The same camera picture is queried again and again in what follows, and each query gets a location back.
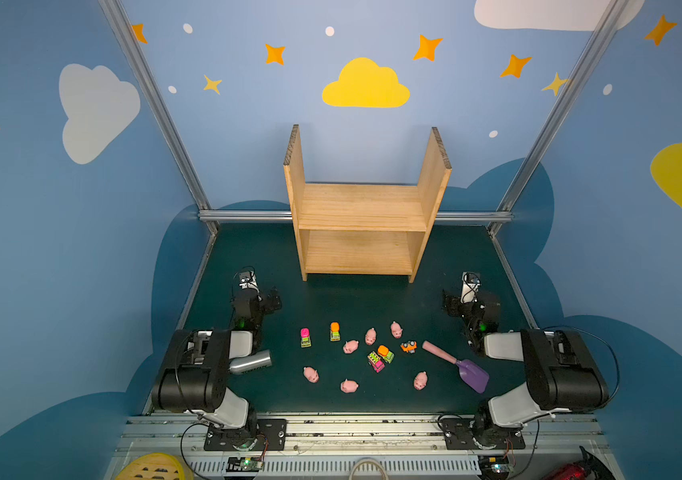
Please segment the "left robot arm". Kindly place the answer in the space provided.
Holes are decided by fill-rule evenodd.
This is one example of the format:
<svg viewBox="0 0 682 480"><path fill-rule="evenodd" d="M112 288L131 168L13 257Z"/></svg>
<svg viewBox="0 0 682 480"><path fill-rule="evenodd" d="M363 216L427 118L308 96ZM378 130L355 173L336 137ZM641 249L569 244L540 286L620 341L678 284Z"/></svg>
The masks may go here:
<svg viewBox="0 0 682 480"><path fill-rule="evenodd" d="M267 295L252 284L235 293L231 328L178 330L173 334L153 385L155 408L189 413L226 434L256 435L250 403L228 386L229 377L272 365L260 351L264 317L282 308L277 289Z"/></svg>

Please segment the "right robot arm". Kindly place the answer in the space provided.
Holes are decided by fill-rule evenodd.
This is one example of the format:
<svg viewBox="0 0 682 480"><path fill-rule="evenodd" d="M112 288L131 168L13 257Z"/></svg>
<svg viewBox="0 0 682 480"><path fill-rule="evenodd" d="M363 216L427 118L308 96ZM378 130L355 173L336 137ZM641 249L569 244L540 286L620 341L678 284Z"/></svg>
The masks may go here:
<svg viewBox="0 0 682 480"><path fill-rule="evenodd" d="M500 303L485 292L462 296L443 292L442 307L449 316L462 320L463 333L475 354L524 366L525 380L519 386L480 403L471 429L482 448L496 446L532 420L601 409L617 392L608 387L579 331L501 332Z"/></svg>

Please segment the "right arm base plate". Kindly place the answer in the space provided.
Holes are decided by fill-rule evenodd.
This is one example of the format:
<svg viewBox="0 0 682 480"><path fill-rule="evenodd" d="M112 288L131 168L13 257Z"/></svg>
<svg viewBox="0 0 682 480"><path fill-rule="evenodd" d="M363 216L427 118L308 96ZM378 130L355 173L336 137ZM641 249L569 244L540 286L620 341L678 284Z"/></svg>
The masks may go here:
<svg viewBox="0 0 682 480"><path fill-rule="evenodd" d="M436 420L448 450L523 450L520 428L503 428L482 419L440 416Z"/></svg>

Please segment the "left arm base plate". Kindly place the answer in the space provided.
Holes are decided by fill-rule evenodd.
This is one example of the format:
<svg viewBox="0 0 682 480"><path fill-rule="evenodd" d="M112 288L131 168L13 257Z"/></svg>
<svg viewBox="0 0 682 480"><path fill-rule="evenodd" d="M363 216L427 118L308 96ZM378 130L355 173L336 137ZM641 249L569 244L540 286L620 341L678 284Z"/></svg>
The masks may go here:
<svg viewBox="0 0 682 480"><path fill-rule="evenodd" d="M283 451L287 436L284 418L257 418L248 420L244 427L222 429L210 425L203 449L205 451Z"/></svg>

